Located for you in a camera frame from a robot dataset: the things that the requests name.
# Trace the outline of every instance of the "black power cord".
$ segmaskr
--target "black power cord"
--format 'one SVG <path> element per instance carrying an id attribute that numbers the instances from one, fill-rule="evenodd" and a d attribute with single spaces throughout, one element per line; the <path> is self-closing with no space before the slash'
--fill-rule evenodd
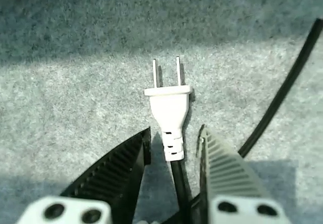
<path id="1" fill-rule="evenodd" d="M 269 105 L 267 111 L 263 115 L 261 121 L 257 125 L 257 127 L 253 130 L 250 137 L 246 140 L 246 142 L 242 145 L 242 147 L 239 149 L 238 153 L 241 155 L 241 157 L 245 158 L 247 154 L 250 152 L 250 150 L 253 148 L 253 146 L 256 144 L 257 140 L 261 137 L 261 135 L 264 133 L 265 129 L 273 119 L 274 115 L 278 111 L 279 107 L 281 106 L 282 102 L 286 98 L 286 95 L 290 91 L 291 87 L 293 86 L 295 80 L 299 76 L 300 72 L 304 68 L 304 65 L 306 64 L 319 36 L 323 29 L 323 20 L 322 19 L 316 19 L 314 22 L 310 33 L 307 36 L 307 39 L 302 47 L 301 52 L 298 55 L 298 58 L 296 59 L 293 67 L 291 68 L 289 74 L 287 75 L 284 83 L 281 85 L 280 89 L 276 93 L 276 96 L 272 100 L 271 104 Z M 190 213 L 192 213 L 193 210 L 196 209 L 200 202 L 200 194 L 195 196 L 190 202 L 189 202 L 189 208 L 191 209 Z M 179 212 L 175 213 L 173 216 L 171 216 L 169 219 L 163 222 L 163 224 L 186 224 L 188 222 L 185 222 L 184 219 L 181 218 Z"/>
<path id="2" fill-rule="evenodd" d="M 185 185 L 184 171 L 182 160 L 171 161 L 172 174 L 174 178 L 175 190 L 177 195 L 179 216 L 182 218 L 183 223 L 192 224 L 191 207 L 189 204 L 189 196 L 187 186 Z"/>

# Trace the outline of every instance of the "power plug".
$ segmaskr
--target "power plug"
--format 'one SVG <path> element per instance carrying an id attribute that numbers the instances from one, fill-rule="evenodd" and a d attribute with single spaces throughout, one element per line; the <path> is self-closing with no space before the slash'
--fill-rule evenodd
<path id="1" fill-rule="evenodd" d="M 160 87 L 156 60 L 153 60 L 154 88 L 144 90 L 149 96 L 153 117 L 161 129 L 166 161 L 184 159 L 182 128 L 188 111 L 189 94 L 192 87 L 182 85 L 180 58 L 176 57 L 178 86 Z"/>

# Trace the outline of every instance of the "black plastic part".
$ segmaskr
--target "black plastic part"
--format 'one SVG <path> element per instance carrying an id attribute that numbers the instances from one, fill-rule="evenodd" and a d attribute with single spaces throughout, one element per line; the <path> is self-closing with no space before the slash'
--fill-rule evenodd
<path id="1" fill-rule="evenodd" d="M 113 223 L 131 224 L 144 167 L 150 164 L 150 128 L 118 145 L 86 170 L 61 196 L 107 202 Z"/>
<path id="2" fill-rule="evenodd" d="M 310 33 L 307 36 L 305 44 L 303 45 L 302 50 L 299 53 L 298 58 L 296 59 L 283 85 L 280 87 L 279 91 L 277 92 L 276 96 L 274 97 L 273 101 L 271 102 L 269 108 L 267 109 L 266 113 L 262 117 L 257 127 L 254 129 L 254 131 L 247 139 L 247 141 L 243 144 L 243 146 L 239 149 L 238 153 L 241 155 L 241 157 L 245 158 L 247 156 L 247 154 L 256 144 L 257 140 L 264 133 L 265 129 L 269 125 L 270 121 L 274 117 L 275 113 L 279 109 L 280 105 L 282 104 L 283 100 L 285 99 L 286 95 L 288 94 L 289 90 L 291 89 L 292 85 L 294 84 L 295 80 L 297 79 L 298 75 L 303 69 L 305 63 L 307 62 L 320 36 L 322 29 L 323 29 L 323 20 L 316 19 L 316 21 L 314 22 L 311 28 Z M 200 194 L 197 194 L 190 201 L 191 212 L 193 212 L 193 210 L 196 209 L 199 203 L 200 203 Z M 177 212 L 169 219 L 164 221 L 163 224 L 184 224 L 184 223 L 181 220 L 180 214 Z"/>
<path id="3" fill-rule="evenodd" d="M 177 195 L 178 207 L 185 224 L 193 223 L 191 208 L 189 206 L 188 190 L 185 185 L 183 165 L 180 161 L 171 161 L 172 174 L 174 178 L 175 190 Z"/>

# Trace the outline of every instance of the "plug prong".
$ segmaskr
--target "plug prong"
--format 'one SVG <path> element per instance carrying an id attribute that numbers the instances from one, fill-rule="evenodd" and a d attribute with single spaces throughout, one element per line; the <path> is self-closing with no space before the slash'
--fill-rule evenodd
<path id="1" fill-rule="evenodd" d="M 155 88 L 159 87 L 159 81 L 158 81 L 158 66 L 156 59 L 152 61 L 152 70 L 153 70 L 153 86 Z"/>
<path id="2" fill-rule="evenodd" d="M 181 65 L 180 65 L 180 57 L 176 57 L 176 71 L 177 71 L 177 83 L 178 85 L 182 85 L 181 81 Z"/>

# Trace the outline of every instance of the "gray carpet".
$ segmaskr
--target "gray carpet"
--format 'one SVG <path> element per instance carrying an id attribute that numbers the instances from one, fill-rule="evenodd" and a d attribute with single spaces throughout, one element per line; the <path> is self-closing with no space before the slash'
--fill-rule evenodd
<path id="1" fill-rule="evenodd" d="M 176 196 L 148 98 L 175 57 L 193 86 L 186 167 L 198 193 L 202 124 L 236 149 L 297 57 L 323 0 L 0 0 L 0 223 L 59 194 L 151 126 L 153 163 L 135 220 L 163 221 Z M 323 222 L 323 37 L 247 161 L 293 223 Z"/>

